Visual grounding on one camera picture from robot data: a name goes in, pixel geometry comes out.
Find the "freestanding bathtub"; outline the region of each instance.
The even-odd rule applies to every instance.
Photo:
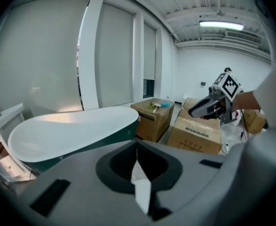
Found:
[[[13,129],[8,146],[18,160],[42,173],[72,154],[133,139],[138,116],[119,106],[37,116]]]

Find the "white wall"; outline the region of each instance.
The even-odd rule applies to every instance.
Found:
[[[209,48],[181,48],[178,50],[175,101],[183,95],[201,99],[208,95],[208,87],[218,75],[230,67],[242,84],[244,92],[256,89],[271,71],[271,65],[254,57]]]

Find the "cardboard box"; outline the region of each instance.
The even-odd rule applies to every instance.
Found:
[[[179,116],[171,129],[167,145],[190,151],[218,154],[221,149],[220,129]]]
[[[169,103],[171,106],[169,108],[160,107],[153,113],[154,109],[149,109],[150,102],[157,104]],[[143,140],[157,142],[170,125],[174,102],[153,98],[132,104],[131,108],[139,113],[136,136]]]
[[[201,124],[204,124],[206,126],[215,128],[220,131],[221,129],[221,121],[219,119],[209,119],[209,120],[203,120],[201,118],[193,118],[188,114],[188,110],[193,107],[199,100],[194,98],[187,98],[184,105],[182,106],[178,117],[186,118]]]
[[[258,134],[262,131],[266,120],[262,112],[258,110],[244,110],[243,116],[245,122],[242,118],[241,123],[249,133]]]

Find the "green item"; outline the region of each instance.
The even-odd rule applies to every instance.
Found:
[[[149,103],[149,106],[148,106],[148,109],[152,110],[152,109],[154,109],[154,108],[155,108],[155,106],[153,105],[152,102],[150,102],[150,103]]]

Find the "floor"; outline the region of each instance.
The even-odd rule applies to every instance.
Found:
[[[170,127],[165,132],[165,134],[161,137],[161,139],[159,140],[159,143],[164,144],[164,145],[167,144],[171,128],[174,125],[174,122],[175,122],[180,110],[181,110],[181,105],[175,104],[171,122],[170,122]],[[221,127],[222,143],[227,143],[229,145],[229,149],[231,149],[231,147],[233,145],[236,145],[236,144],[239,144],[242,142],[243,143],[246,142],[245,137],[242,137],[242,139],[240,140],[240,135],[241,135],[241,132],[243,132],[243,131],[244,131],[244,129],[243,129],[242,125],[240,125],[240,124],[238,124],[237,126],[232,126],[231,124],[223,124]],[[219,152],[219,154],[225,155],[225,153],[223,153],[222,150]]]

